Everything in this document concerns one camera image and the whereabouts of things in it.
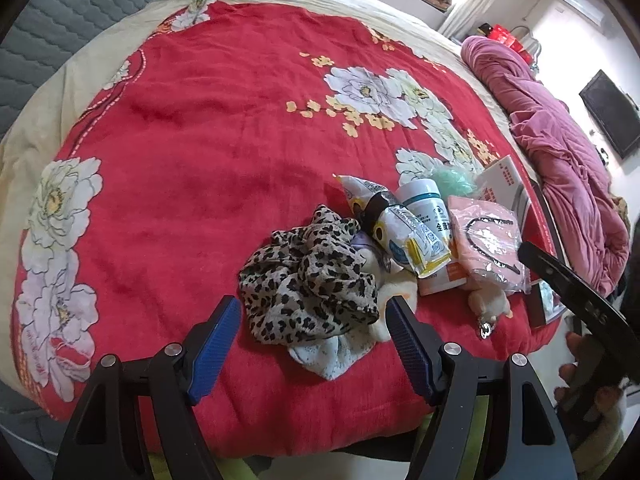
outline pink comforter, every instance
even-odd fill
[[[471,37],[462,58],[511,114],[511,133],[543,179],[574,271],[601,295],[622,275],[629,237],[609,197],[610,177],[566,105],[533,79],[510,48]]]

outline cream bed sheet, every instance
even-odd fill
[[[33,95],[0,144],[0,380],[24,392],[10,345],[10,312],[20,236],[40,173],[53,160],[80,114],[124,59],[167,16],[191,0],[155,0],[145,9],[103,31],[71,57]],[[460,48],[417,18],[377,0],[223,0],[230,4],[269,2],[305,7],[312,12],[350,16],[416,54],[453,70],[487,106],[503,135],[516,148],[508,119],[489,91],[460,59]],[[521,156],[527,171],[533,170]]]

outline yellow and white package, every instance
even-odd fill
[[[336,177],[362,229],[405,269],[426,278],[451,260],[449,248],[384,186]]]

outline pink plastic package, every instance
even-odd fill
[[[494,202],[450,196],[449,217],[460,264],[479,285],[529,291],[529,269],[518,260],[522,239],[511,211]]]

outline white curtain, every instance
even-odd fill
[[[467,33],[495,0],[463,0],[453,4],[438,32],[447,38]]]

